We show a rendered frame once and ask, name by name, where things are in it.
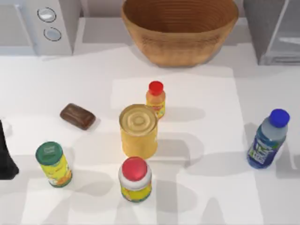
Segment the blue water bottle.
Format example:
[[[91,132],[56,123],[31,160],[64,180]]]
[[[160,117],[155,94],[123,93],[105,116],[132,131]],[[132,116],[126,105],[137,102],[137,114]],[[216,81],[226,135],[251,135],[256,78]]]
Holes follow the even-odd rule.
[[[274,109],[258,127],[253,142],[247,151],[247,161],[256,169],[270,166],[286,140],[289,113],[284,109]]]

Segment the yellow green-lidded can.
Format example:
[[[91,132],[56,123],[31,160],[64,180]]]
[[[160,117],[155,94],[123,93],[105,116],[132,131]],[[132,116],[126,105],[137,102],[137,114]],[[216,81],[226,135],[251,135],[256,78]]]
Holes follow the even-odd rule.
[[[50,185],[62,188],[71,181],[72,171],[60,144],[53,141],[41,144],[36,150],[35,157]]]

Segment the large yellow can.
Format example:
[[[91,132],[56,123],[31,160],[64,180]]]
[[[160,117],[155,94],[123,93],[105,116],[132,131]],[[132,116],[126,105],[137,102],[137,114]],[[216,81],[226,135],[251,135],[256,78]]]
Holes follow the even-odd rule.
[[[152,157],[158,148],[158,118],[147,105],[132,104],[119,116],[122,150],[128,157]]]

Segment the small orange red-capped bottle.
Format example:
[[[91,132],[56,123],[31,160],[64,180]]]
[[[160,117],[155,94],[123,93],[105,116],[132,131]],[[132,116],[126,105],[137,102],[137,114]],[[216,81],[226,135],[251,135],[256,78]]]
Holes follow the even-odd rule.
[[[160,81],[150,82],[146,93],[146,105],[155,111],[158,119],[165,114],[165,99],[164,85]]]

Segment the yellow red-lidded jar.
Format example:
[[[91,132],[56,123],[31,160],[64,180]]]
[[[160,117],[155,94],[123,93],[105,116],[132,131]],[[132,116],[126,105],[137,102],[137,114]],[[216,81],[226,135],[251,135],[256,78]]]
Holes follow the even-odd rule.
[[[152,192],[152,170],[141,157],[127,158],[118,172],[122,196],[130,202],[140,203]]]

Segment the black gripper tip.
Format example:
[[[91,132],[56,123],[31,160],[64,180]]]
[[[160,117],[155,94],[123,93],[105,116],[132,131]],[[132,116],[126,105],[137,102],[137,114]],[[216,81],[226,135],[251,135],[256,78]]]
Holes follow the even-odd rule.
[[[11,158],[0,120],[0,180],[12,180],[19,173],[19,168]]]

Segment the pale microwave oven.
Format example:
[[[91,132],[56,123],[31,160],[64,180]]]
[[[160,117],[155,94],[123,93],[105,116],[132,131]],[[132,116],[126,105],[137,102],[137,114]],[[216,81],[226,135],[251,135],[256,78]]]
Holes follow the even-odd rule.
[[[56,20],[41,21],[37,15],[40,8],[53,9]],[[0,56],[72,55],[81,13],[80,0],[0,0]],[[59,41],[44,37],[44,29],[50,27],[61,32]]]

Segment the grey microwave knob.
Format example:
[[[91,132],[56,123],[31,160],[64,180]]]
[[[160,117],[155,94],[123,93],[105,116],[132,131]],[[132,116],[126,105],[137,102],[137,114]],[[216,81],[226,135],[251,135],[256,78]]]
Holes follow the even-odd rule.
[[[37,10],[38,18],[45,23],[52,23],[56,20],[56,13],[49,7],[40,8]]]
[[[52,42],[57,42],[62,37],[61,32],[57,28],[54,28],[54,27],[44,29],[43,35],[47,40],[52,41]]]

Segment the brown bread loaf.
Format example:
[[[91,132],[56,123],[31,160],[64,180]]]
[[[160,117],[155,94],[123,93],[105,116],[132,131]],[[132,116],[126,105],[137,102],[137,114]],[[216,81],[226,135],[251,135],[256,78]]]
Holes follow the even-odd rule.
[[[96,116],[90,111],[74,104],[67,104],[60,112],[60,117],[75,127],[87,130],[96,121]]]

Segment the woven wooden basket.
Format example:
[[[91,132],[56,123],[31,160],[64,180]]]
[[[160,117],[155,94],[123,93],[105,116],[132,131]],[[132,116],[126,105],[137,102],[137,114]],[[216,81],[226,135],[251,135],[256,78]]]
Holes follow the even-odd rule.
[[[239,10],[233,0],[124,0],[121,17],[150,62],[189,67],[221,48]]]

